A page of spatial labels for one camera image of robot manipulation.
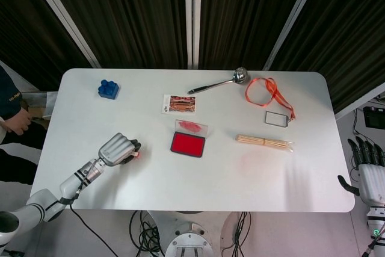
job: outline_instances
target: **white robotic hand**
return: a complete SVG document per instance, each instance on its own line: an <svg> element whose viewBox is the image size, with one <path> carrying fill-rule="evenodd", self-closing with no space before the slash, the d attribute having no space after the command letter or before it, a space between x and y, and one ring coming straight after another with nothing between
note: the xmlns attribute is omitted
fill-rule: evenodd
<svg viewBox="0 0 385 257"><path fill-rule="evenodd" d="M382 237L385 232L385 153L377 144L372 145L360 137L356 137L356 141L358 145L348 140L356 165L354 169L359 171L359 188L347 184L343 176L338 176L338 180L345 190L361 197L371 207L367 217L373 242L362 256L369 256L374 249L376 257L385 257L385 238Z"/></svg>
<svg viewBox="0 0 385 257"><path fill-rule="evenodd" d="M42 221L58 217L67 205L78 198L83 188L104 172L105 166L128 163L138 156L140 147L137 140L128 140L118 133L100 148L98 159L86 163L60 185L60 200L44 189L33 194L23 208L15 212L0 212L0 254L15 235L31 230Z"/></svg>

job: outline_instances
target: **person's hand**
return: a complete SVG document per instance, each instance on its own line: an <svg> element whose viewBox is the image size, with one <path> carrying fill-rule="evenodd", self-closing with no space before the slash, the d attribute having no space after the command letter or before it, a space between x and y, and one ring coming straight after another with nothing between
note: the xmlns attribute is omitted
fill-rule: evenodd
<svg viewBox="0 0 385 257"><path fill-rule="evenodd" d="M32 116L23 108L12 118L5 120L1 126L9 131L15 132L17 135L22 135L31 124Z"/></svg>

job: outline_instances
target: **lanyard strap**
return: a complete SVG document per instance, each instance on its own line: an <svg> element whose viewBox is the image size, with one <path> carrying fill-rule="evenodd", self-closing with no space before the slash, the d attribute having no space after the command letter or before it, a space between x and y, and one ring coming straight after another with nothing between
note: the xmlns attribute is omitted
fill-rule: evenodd
<svg viewBox="0 0 385 257"><path fill-rule="evenodd" d="M248 89L251 87L251 85L258 81L258 80L264 80L265 81L265 86L266 86L266 89L269 91L269 93L271 93L271 99L270 101L268 101L267 103L265 104L257 104L255 102L252 102L251 99L248 97ZM283 97L283 95L279 92L278 88L277 88L277 83L275 80L273 80L272 78L255 78L253 79L247 86L246 88L246 92L245 92L245 95L246 95L246 100L252 104L255 104L255 105L258 105L260 107L267 107L272 101L273 99L276 99L276 101L284 106L285 108L287 108L288 110L290 110L291 112L291 115L290 115L290 119L289 121L291 120L294 120L295 119L295 114L294 114L294 108L292 107L291 104L289 104L287 102L287 100Z"/></svg>

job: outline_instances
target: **white table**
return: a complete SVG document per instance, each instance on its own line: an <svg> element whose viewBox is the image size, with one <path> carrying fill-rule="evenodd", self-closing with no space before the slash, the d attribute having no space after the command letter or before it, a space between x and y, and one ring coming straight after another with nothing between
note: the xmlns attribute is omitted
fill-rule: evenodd
<svg viewBox="0 0 385 257"><path fill-rule="evenodd" d="M325 79L313 72L250 72L273 77L295 108L287 128L265 124L265 111L289 114L275 101L247 103L245 85L226 84L197 96L194 116L161 114L163 94L230 79L230 71L72 69L62 79L31 194L59 185L116 132L142 143L140 159L107 168L74 203L84 209L164 211L347 212L354 196ZM120 86L101 98L102 79ZM261 82L255 101L270 96ZM209 126L202 158L170 151L175 119ZM237 134L294 142L294 152L238 143Z"/></svg>

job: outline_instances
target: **spoon handle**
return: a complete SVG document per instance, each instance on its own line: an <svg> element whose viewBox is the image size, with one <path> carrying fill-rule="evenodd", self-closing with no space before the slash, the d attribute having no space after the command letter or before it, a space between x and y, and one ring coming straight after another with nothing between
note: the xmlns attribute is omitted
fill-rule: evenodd
<svg viewBox="0 0 385 257"><path fill-rule="evenodd" d="M203 90L208 90L209 88L212 88L212 87L218 87L219 85L223 85L223 84L229 84L233 82L233 80L229 80L229 81L223 81L223 82L219 82L217 84L211 84L211 85L205 85L204 87L198 87L198 88L195 88L193 90L190 90L187 92L187 94L194 94L194 93L199 93Z"/></svg>

